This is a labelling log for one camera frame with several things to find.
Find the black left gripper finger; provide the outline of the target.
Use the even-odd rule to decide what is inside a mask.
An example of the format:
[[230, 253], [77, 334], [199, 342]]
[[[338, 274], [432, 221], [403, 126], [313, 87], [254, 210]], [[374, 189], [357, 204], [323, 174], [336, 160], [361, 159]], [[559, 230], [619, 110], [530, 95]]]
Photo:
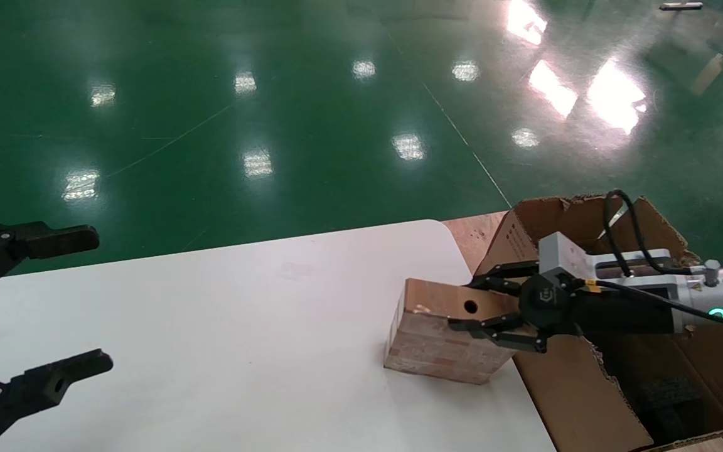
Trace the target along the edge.
[[0, 437], [17, 421], [58, 406], [72, 384], [112, 369], [112, 358], [96, 349], [0, 382]]
[[0, 278], [25, 260], [42, 260], [80, 254], [100, 246], [95, 228], [79, 225], [53, 229], [44, 222], [0, 223]]

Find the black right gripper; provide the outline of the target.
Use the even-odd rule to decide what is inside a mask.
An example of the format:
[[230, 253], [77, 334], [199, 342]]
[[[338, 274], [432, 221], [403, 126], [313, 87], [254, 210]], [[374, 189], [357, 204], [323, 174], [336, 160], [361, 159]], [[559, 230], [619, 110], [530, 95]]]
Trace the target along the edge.
[[[470, 289], [518, 297], [519, 313], [487, 320], [454, 320], [451, 331], [465, 332], [475, 340], [488, 340], [505, 349], [545, 354], [553, 335], [598, 336], [672, 334], [677, 328], [673, 309], [663, 301], [625, 289], [588, 286], [568, 274], [547, 277], [539, 261], [497, 264], [474, 276]], [[534, 335], [517, 332], [530, 324]]]

